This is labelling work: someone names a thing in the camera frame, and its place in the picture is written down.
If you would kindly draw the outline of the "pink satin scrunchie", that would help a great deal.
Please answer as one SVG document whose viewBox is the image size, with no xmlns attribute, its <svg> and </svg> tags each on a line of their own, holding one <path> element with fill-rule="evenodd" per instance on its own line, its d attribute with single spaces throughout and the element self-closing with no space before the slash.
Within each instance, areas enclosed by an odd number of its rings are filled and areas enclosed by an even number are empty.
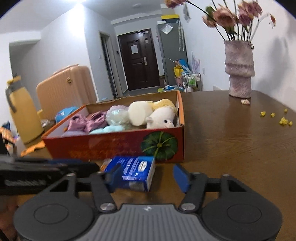
<svg viewBox="0 0 296 241">
<path fill-rule="evenodd" d="M 67 130 L 90 133 L 95 129 L 104 128 L 107 126 L 106 113 L 106 111 L 98 111 L 91 114 L 89 118 L 81 114 L 74 115 Z"/>
</svg>

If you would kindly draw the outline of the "dried pink roses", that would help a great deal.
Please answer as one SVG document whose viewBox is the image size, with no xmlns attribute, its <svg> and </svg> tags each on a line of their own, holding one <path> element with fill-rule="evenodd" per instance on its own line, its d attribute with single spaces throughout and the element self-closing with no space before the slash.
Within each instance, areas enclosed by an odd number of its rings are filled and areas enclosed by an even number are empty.
<svg viewBox="0 0 296 241">
<path fill-rule="evenodd" d="M 200 8 L 191 1 L 164 1 L 168 8 L 175 8 L 184 4 L 190 4 L 204 13 L 202 20 L 208 28 L 223 28 L 229 41 L 244 41 L 251 43 L 260 23 L 270 20 L 271 27 L 276 26 L 276 18 L 270 14 L 264 14 L 258 1 L 241 1 L 239 4 L 234 1 L 232 11 L 226 1 L 224 4 L 216 4 L 212 1 L 211 6 L 205 9 Z"/>
</svg>

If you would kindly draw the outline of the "pale green bath pouf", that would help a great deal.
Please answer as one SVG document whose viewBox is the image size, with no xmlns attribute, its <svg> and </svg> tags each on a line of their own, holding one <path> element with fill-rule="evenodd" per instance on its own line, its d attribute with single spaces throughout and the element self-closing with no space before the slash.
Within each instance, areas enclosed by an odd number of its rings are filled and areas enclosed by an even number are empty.
<svg viewBox="0 0 296 241">
<path fill-rule="evenodd" d="M 109 109 L 106 113 L 106 122 L 110 126 L 126 125 L 129 121 L 127 109 Z"/>
</svg>

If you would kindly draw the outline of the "blue tissue packet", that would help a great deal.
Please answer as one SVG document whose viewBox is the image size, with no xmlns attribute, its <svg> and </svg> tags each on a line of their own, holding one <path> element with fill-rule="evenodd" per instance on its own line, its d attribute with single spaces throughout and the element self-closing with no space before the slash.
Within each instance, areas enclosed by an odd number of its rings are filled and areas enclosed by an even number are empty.
<svg viewBox="0 0 296 241">
<path fill-rule="evenodd" d="M 156 168 L 153 156 L 116 156 L 104 160 L 100 171 L 111 172 L 117 164 L 121 165 L 122 176 L 118 188 L 149 192 Z"/>
</svg>

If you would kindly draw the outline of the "yellow flower crumbs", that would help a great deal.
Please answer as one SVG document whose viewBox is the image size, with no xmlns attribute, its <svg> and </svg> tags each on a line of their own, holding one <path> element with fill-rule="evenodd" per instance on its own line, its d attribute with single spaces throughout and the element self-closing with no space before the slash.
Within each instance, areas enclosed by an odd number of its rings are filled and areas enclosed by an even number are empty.
<svg viewBox="0 0 296 241">
<path fill-rule="evenodd" d="M 288 108 L 285 108 L 280 115 L 277 113 L 267 113 L 266 111 L 260 112 L 260 117 L 269 116 L 270 118 L 278 118 L 278 124 L 281 126 L 293 126 L 292 119 L 287 118 Z"/>
</svg>

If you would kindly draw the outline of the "lilac towel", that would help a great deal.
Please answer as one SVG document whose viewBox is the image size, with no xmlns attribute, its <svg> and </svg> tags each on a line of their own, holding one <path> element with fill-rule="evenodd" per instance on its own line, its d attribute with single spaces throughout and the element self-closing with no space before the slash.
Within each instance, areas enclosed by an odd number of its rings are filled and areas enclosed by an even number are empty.
<svg viewBox="0 0 296 241">
<path fill-rule="evenodd" d="M 113 105 L 112 107 L 110 107 L 109 111 L 115 111 L 115 110 L 126 110 L 128 111 L 128 106 L 126 105 Z"/>
</svg>

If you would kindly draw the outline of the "dark brown door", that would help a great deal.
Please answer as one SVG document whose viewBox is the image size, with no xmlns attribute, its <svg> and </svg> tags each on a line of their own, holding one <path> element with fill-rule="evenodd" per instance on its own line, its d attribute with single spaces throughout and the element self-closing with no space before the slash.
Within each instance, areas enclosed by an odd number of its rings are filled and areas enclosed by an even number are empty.
<svg viewBox="0 0 296 241">
<path fill-rule="evenodd" d="M 151 29 L 119 35 L 128 90 L 159 86 L 159 69 Z"/>
</svg>

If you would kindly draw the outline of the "yellow thermos jug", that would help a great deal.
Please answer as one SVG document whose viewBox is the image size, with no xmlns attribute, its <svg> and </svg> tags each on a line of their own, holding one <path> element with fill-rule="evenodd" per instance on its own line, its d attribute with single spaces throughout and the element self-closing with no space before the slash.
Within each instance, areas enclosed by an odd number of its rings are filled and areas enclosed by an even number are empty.
<svg viewBox="0 0 296 241">
<path fill-rule="evenodd" d="M 24 144 L 38 138 L 44 129 L 31 95 L 16 76 L 7 82 L 6 99 L 16 130 Z"/>
</svg>

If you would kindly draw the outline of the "white round sponge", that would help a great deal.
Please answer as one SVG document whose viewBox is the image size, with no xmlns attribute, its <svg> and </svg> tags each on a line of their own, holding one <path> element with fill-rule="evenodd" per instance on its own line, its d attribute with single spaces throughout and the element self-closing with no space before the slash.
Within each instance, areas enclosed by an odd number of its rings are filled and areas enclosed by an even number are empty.
<svg viewBox="0 0 296 241">
<path fill-rule="evenodd" d="M 146 118 L 153 112 L 152 101 L 135 101 L 129 105 L 128 117 L 133 126 L 145 125 Z"/>
</svg>

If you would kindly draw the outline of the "pink ceramic vase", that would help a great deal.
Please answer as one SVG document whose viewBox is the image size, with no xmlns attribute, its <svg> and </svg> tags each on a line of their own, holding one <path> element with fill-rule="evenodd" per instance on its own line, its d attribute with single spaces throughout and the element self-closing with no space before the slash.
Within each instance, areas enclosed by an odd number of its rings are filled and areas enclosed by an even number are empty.
<svg viewBox="0 0 296 241">
<path fill-rule="evenodd" d="M 245 41 L 225 41 L 225 72 L 229 75 L 229 95 L 251 97 L 251 78 L 255 76 L 253 46 Z"/>
</svg>

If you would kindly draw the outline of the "white and yellow alpaca plush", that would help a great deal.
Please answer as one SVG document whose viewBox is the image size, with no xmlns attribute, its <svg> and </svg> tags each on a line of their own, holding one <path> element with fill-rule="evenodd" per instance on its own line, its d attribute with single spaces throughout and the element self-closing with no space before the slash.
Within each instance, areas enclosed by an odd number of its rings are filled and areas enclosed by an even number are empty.
<svg viewBox="0 0 296 241">
<path fill-rule="evenodd" d="M 147 129 L 174 128 L 176 107 L 169 99 L 148 102 L 152 108 L 152 114 L 146 118 Z"/>
</svg>

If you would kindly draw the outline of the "orange plastic shoehorn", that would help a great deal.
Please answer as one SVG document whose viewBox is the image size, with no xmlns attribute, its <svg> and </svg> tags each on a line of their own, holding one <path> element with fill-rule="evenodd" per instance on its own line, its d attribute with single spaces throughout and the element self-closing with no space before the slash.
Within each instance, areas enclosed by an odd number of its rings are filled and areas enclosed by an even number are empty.
<svg viewBox="0 0 296 241">
<path fill-rule="evenodd" d="M 21 157 L 27 156 L 30 153 L 33 153 L 36 150 L 40 150 L 45 148 L 46 144 L 44 143 L 44 141 L 40 141 L 37 144 L 34 144 L 30 147 L 28 147 L 27 149 L 25 149 L 24 151 L 21 152 Z"/>
</svg>

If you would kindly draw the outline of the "fallen petal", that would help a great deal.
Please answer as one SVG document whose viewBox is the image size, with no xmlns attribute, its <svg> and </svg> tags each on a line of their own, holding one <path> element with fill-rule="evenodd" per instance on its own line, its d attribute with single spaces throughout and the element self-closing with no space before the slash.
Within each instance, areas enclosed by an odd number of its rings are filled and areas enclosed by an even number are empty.
<svg viewBox="0 0 296 241">
<path fill-rule="evenodd" d="M 242 99 L 241 104 L 243 105 L 250 105 L 250 101 L 248 99 Z"/>
</svg>

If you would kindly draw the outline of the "red cardboard box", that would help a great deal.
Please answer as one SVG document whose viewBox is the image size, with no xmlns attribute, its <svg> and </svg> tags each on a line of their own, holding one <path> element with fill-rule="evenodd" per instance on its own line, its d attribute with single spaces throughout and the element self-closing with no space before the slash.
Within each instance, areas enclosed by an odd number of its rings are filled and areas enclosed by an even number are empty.
<svg viewBox="0 0 296 241">
<path fill-rule="evenodd" d="M 177 108 L 174 128 L 126 130 L 95 135 L 67 136 L 63 133 L 75 115 L 89 116 L 113 105 L 130 105 L 134 101 L 171 100 Z M 159 163 L 181 163 L 185 155 L 185 120 L 180 91 L 149 93 L 88 104 L 49 129 L 42 139 L 53 158 L 103 160 L 115 156 L 154 156 Z"/>
</svg>

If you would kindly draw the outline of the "blue tissue pack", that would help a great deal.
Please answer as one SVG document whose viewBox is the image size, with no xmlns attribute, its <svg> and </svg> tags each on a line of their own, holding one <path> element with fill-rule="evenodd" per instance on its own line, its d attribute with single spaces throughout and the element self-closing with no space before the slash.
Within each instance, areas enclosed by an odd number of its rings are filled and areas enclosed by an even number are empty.
<svg viewBox="0 0 296 241">
<path fill-rule="evenodd" d="M 67 116 L 69 116 L 71 113 L 73 113 L 77 109 L 78 109 L 78 107 L 76 107 L 76 106 L 72 106 L 72 107 L 69 107 L 69 108 L 62 109 L 61 111 L 59 111 L 56 114 L 56 116 L 55 116 L 55 122 L 56 123 L 59 123 L 60 121 L 62 121 L 64 118 L 66 118 Z"/>
</svg>

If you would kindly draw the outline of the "yellow box on fridge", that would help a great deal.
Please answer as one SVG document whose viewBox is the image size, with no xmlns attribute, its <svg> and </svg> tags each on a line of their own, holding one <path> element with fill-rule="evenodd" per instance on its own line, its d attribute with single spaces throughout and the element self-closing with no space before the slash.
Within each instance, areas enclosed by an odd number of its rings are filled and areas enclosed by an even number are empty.
<svg viewBox="0 0 296 241">
<path fill-rule="evenodd" d="M 180 16 L 173 14 L 173 15 L 161 15 L 162 20 L 168 20 L 168 19 L 179 19 Z"/>
</svg>

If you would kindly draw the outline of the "purple microfibre cloth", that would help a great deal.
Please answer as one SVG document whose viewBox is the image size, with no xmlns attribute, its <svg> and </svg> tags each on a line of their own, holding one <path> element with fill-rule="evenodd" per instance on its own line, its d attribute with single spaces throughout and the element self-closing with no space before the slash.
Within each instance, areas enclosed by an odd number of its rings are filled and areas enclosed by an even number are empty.
<svg viewBox="0 0 296 241">
<path fill-rule="evenodd" d="M 83 131 L 66 131 L 62 134 L 62 137 L 70 137 L 70 136 L 85 136 L 86 132 Z"/>
</svg>

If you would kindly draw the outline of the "light blue plush toy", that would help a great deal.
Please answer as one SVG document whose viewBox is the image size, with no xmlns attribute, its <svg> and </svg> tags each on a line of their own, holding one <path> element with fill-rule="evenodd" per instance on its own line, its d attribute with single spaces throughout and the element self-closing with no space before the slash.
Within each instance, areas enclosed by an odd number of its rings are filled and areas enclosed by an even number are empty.
<svg viewBox="0 0 296 241">
<path fill-rule="evenodd" d="M 124 126 L 118 125 L 118 126 L 106 126 L 104 128 L 97 128 L 95 130 L 92 130 L 89 134 L 90 135 L 96 135 L 101 133 L 112 133 L 112 132 L 122 132 L 125 130 Z"/>
</svg>

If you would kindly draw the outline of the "peach ribbed suitcase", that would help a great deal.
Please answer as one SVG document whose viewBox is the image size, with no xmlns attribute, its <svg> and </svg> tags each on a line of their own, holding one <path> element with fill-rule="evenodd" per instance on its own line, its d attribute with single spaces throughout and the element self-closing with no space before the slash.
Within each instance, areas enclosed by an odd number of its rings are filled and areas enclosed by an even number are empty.
<svg viewBox="0 0 296 241">
<path fill-rule="evenodd" d="M 64 67 L 40 82 L 36 94 L 41 117 L 46 120 L 54 120 L 62 109 L 97 102 L 90 70 L 79 64 Z"/>
</svg>

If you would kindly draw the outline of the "grey refrigerator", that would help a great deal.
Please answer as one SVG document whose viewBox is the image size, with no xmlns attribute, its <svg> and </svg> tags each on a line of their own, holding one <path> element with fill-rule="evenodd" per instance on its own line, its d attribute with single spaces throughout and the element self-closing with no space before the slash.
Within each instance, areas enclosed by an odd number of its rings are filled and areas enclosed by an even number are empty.
<svg viewBox="0 0 296 241">
<path fill-rule="evenodd" d="M 180 19 L 167 19 L 157 24 L 157 35 L 167 85 L 176 85 L 174 67 L 176 60 L 188 62 L 186 44 L 179 31 Z"/>
</svg>

